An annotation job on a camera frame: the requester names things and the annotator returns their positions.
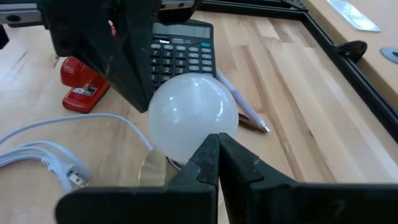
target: white power cord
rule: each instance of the white power cord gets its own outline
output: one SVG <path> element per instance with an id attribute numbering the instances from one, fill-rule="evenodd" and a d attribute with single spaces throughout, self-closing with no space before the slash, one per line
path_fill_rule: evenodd
<path id="1" fill-rule="evenodd" d="M 140 137 L 141 141 L 148 148 L 148 150 L 150 151 L 153 150 L 152 145 L 149 143 L 149 141 L 145 138 L 145 136 L 135 125 L 133 125 L 126 118 L 123 118 L 115 114 L 107 114 L 107 113 L 81 114 L 81 115 L 67 116 L 63 118 L 51 119 L 48 121 L 41 121 L 38 123 L 30 124 L 2 137 L 0 139 L 0 145 L 5 141 L 7 141 L 9 138 L 15 136 L 16 134 L 46 124 L 59 123 L 64 121 L 74 121 L 74 120 L 87 119 L 87 118 L 103 118 L 103 117 L 116 118 L 121 121 L 124 121 L 130 126 L 130 128 L 133 131 L 137 133 L 137 135 Z M 57 149 L 65 157 L 67 157 L 68 160 L 70 160 L 73 163 L 69 163 L 64 159 L 59 158 L 53 152 L 49 151 L 48 149 L 39 147 L 39 145 L 46 145 L 48 147 Z M 43 164 L 45 164 L 49 171 L 56 173 L 58 179 L 60 180 L 66 192 L 72 191 L 73 189 L 72 183 L 80 187 L 87 186 L 88 185 L 87 180 L 90 179 L 91 177 L 91 172 L 83 161 L 81 161 L 76 155 L 74 155 L 74 153 L 72 153 L 67 148 L 52 141 L 33 141 L 27 144 L 20 145 L 15 149 L 11 149 L 10 151 L 4 152 L 0 154 L 0 167 L 4 167 L 13 162 L 22 161 L 26 159 L 38 160 Z"/>

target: black clamp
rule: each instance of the black clamp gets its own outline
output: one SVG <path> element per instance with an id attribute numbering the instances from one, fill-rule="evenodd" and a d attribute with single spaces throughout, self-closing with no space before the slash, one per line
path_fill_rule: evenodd
<path id="1" fill-rule="evenodd" d="M 354 40 L 334 46 L 341 56 L 351 59 L 354 63 L 358 62 L 368 49 L 368 44 L 362 40 Z"/>
<path id="2" fill-rule="evenodd" d="M 304 184 L 227 134 L 211 134 L 164 187 L 88 187 L 64 196 L 64 223 L 217 223 L 218 178 L 230 223 L 398 223 L 397 185 Z"/>

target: white light bulb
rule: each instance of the white light bulb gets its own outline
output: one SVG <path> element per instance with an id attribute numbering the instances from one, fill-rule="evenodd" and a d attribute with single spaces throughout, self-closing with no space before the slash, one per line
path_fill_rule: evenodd
<path id="1" fill-rule="evenodd" d="M 149 105 L 149 134 L 156 149 L 186 164 L 209 134 L 234 136 L 238 109 L 218 80 L 189 73 L 164 83 Z"/>

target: metal plate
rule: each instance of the metal plate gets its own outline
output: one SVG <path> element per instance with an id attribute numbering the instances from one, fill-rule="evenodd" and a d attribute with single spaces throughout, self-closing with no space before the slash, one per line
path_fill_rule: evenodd
<path id="1" fill-rule="evenodd" d="M 357 10 L 347 1 L 328 0 L 329 4 L 336 9 L 354 28 L 359 30 L 380 32 L 380 28 L 375 25 L 362 12 Z"/>
<path id="2" fill-rule="evenodd" d="M 164 155 L 153 150 L 141 164 L 138 174 L 140 187 L 160 187 L 166 182 L 167 161 Z"/>

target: calculator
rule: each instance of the calculator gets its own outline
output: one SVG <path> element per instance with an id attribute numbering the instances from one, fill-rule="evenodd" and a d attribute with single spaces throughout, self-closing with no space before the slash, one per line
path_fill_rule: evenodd
<path id="1" fill-rule="evenodd" d="M 159 87 L 185 73 L 216 77 L 213 25 L 196 20 L 164 26 L 154 23 L 150 45 L 150 79 Z"/>

